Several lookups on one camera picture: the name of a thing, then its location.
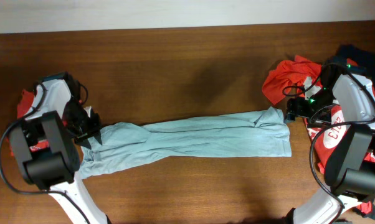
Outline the light blue t-shirt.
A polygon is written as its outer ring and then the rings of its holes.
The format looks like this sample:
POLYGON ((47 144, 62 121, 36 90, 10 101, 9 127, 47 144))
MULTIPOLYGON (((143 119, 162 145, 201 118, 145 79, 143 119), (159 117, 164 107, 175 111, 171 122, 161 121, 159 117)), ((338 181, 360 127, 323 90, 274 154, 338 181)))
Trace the light blue t-shirt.
POLYGON ((101 129, 101 140, 82 147, 83 179, 143 166, 170 156, 290 157, 290 132, 283 112, 202 116, 138 126, 119 122, 101 129))

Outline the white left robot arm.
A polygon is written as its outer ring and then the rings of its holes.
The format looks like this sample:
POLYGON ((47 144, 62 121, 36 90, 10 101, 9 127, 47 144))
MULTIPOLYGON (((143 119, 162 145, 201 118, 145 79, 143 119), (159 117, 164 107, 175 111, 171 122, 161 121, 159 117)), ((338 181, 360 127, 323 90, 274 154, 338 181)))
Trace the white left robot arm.
POLYGON ((22 178, 36 195, 50 195, 73 223, 109 223, 82 181, 77 146, 101 142, 100 116, 86 106, 88 90, 68 72, 23 90, 17 119, 4 133, 22 178))

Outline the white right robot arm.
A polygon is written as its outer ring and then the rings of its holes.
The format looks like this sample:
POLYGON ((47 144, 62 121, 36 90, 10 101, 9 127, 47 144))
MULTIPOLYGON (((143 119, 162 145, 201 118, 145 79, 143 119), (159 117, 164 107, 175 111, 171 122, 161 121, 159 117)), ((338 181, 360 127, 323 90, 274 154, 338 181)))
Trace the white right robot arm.
POLYGON ((284 223, 334 223, 347 210, 375 199, 375 92, 366 69, 342 57, 331 57, 315 80, 322 87, 309 98, 304 86, 290 94, 285 122, 305 118, 319 128, 311 142, 309 160, 315 144, 327 131, 344 127, 346 133, 325 165, 320 189, 307 203, 293 208, 284 223))

